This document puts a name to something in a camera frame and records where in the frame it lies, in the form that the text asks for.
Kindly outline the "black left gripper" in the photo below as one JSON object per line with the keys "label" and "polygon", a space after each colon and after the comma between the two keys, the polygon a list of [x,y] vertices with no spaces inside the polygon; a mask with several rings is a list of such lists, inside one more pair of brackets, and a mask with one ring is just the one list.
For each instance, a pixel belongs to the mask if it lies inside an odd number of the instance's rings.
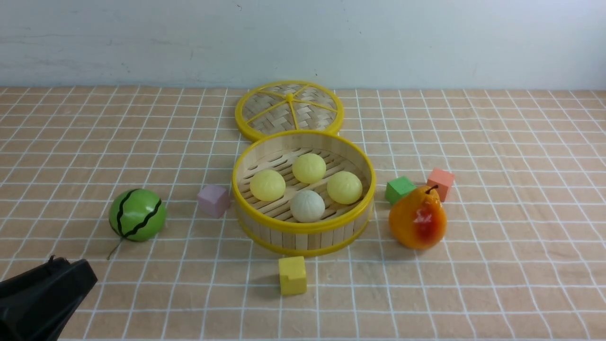
{"label": "black left gripper", "polygon": [[44,264],[0,284],[0,339],[56,341],[97,283],[87,260],[52,255]]}

